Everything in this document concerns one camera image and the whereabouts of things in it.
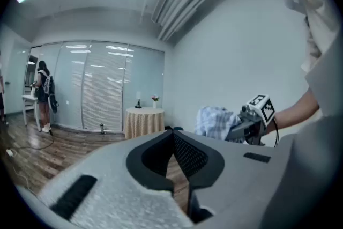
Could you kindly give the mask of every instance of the frosted glass partition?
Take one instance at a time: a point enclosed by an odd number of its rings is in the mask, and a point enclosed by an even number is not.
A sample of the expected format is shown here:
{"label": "frosted glass partition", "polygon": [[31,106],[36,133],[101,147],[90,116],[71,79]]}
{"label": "frosted glass partition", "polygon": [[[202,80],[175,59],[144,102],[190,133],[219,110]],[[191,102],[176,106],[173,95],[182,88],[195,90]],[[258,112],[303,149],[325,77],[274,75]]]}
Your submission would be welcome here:
{"label": "frosted glass partition", "polygon": [[57,58],[59,54],[59,50],[61,49],[62,43],[52,43],[46,44],[41,47],[41,51],[38,57],[38,63],[43,60],[45,61],[50,74],[54,77],[55,76],[55,69]]}
{"label": "frosted glass partition", "polygon": [[128,47],[126,58],[126,70],[123,87],[123,119],[126,109],[137,104],[136,94],[140,92],[140,105],[152,107],[151,96],[160,97],[157,107],[162,107],[163,95],[163,71],[165,66],[165,54],[161,51],[151,50],[143,47]]}
{"label": "frosted glass partition", "polygon": [[121,132],[122,92],[127,45],[92,41],[85,65],[82,114],[84,129]]}
{"label": "frosted glass partition", "polygon": [[90,42],[64,42],[56,64],[55,94],[59,103],[55,122],[59,125],[82,129],[81,87],[86,56]]}

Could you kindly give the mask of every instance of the white sneaker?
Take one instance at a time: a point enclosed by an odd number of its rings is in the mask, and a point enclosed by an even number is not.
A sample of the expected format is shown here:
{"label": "white sneaker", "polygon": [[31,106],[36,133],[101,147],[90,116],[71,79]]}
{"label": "white sneaker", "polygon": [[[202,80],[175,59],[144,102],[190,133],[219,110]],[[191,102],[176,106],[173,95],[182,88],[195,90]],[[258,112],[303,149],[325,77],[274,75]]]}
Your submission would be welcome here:
{"label": "white sneaker", "polygon": [[47,125],[44,125],[42,131],[43,132],[49,132],[49,127]]}

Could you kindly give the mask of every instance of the small round table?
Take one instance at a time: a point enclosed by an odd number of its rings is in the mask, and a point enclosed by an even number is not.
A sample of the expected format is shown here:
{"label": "small round table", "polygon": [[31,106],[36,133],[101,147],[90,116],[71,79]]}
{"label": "small round table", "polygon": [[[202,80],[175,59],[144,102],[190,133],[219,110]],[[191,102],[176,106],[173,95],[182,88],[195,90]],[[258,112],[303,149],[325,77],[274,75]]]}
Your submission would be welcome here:
{"label": "small round table", "polygon": [[126,109],[125,138],[134,138],[165,129],[164,110],[142,107]]}

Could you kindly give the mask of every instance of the floor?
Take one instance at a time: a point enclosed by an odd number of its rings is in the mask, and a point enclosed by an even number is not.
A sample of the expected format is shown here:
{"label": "floor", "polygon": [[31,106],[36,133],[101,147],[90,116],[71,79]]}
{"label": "floor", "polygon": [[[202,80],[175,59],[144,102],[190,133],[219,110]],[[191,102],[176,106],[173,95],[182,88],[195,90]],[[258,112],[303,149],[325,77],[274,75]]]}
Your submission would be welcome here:
{"label": "floor", "polygon": [[[54,143],[43,150],[14,150],[14,157],[6,154],[9,147],[45,147],[52,142],[50,134],[38,132],[33,111],[27,112],[28,125],[23,114],[8,117],[9,126],[0,128],[0,157],[13,182],[34,192],[39,190],[60,171],[102,146],[125,140],[123,134],[101,135],[83,131],[67,131],[53,127]],[[174,199],[186,212],[188,181],[174,156],[171,157],[167,178],[174,182]]]}

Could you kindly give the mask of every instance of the blue checkered cloth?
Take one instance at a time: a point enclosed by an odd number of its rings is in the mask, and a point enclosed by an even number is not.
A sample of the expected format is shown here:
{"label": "blue checkered cloth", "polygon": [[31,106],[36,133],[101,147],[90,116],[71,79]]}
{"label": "blue checkered cloth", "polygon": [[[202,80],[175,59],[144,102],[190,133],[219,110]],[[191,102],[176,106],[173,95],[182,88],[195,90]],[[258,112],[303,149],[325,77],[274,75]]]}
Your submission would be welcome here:
{"label": "blue checkered cloth", "polygon": [[[223,107],[206,106],[197,114],[195,133],[224,141],[231,127],[242,123],[241,119],[233,112]],[[231,139],[231,142],[243,143],[244,138]]]}

